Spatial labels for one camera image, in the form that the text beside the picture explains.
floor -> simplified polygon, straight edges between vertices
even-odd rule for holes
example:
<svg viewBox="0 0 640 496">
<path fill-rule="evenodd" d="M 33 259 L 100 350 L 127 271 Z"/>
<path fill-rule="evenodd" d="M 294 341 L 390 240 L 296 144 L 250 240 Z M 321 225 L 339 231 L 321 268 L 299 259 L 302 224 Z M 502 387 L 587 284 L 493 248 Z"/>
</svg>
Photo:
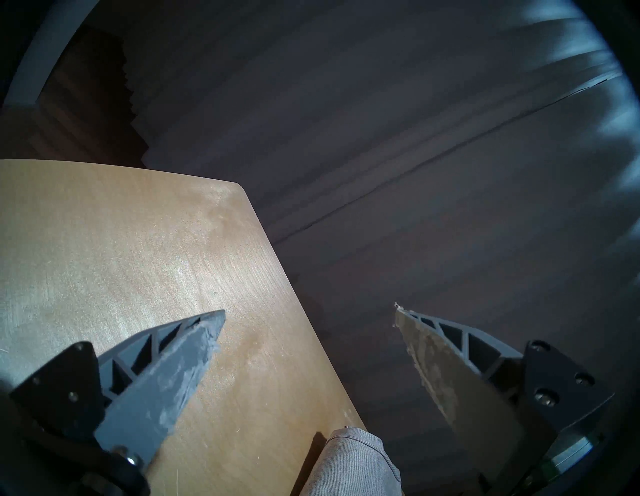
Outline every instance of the floor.
<svg viewBox="0 0 640 496">
<path fill-rule="evenodd" d="M 34 109 L 3 109 L 0 159 L 47 159 L 144 168 L 147 144 L 131 127 L 122 41 L 83 26 Z"/>
</svg>

wooden surface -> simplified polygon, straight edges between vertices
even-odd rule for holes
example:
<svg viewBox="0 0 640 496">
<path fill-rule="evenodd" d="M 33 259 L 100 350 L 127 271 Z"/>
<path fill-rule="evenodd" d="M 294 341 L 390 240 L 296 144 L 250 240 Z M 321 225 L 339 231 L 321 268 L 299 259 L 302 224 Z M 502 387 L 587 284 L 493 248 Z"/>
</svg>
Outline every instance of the wooden surface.
<svg viewBox="0 0 640 496">
<path fill-rule="evenodd" d="M 227 311 L 221 353 L 150 467 L 153 494 L 296 494 L 319 440 L 362 426 L 237 184 L 0 161 L 0 209 L 0 380 L 12 386 L 77 340 L 101 353 Z"/>
</svg>

gray fabric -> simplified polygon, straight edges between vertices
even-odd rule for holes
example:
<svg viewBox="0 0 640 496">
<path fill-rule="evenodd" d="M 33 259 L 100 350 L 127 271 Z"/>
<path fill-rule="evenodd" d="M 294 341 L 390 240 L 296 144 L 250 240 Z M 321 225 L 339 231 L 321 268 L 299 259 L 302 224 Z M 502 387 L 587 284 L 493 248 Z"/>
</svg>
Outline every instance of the gray fabric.
<svg viewBox="0 0 640 496">
<path fill-rule="evenodd" d="M 400 496 L 400 482 L 380 438 L 346 427 L 333 431 L 300 496 Z"/>
</svg>

bolt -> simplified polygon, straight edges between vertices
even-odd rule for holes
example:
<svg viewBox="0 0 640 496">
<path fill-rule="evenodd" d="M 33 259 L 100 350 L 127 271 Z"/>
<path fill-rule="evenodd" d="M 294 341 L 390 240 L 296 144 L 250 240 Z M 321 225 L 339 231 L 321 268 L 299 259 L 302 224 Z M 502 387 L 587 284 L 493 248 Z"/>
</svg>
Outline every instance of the bolt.
<svg viewBox="0 0 640 496">
<path fill-rule="evenodd" d="M 549 351 L 551 349 L 545 341 L 533 341 L 531 342 L 530 347 L 540 352 Z"/>
<path fill-rule="evenodd" d="M 536 400 L 544 406 L 554 406 L 556 404 L 556 400 L 553 399 L 550 394 L 544 392 L 536 393 Z"/>
<path fill-rule="evenodd" d="M 585 374 L 581 372 L 575 375 L 575 383 L 581 386 L 593 386 L 595 384 L 595 380 L 589 374 Z"/>
<path fill-rule="evenodd" d="M 137 454 L 132 453 L 126 446 L 114 446 L 111 452 L 120 455 L 134 467 L 142 465 L 142 459 Z"/>
</svg>

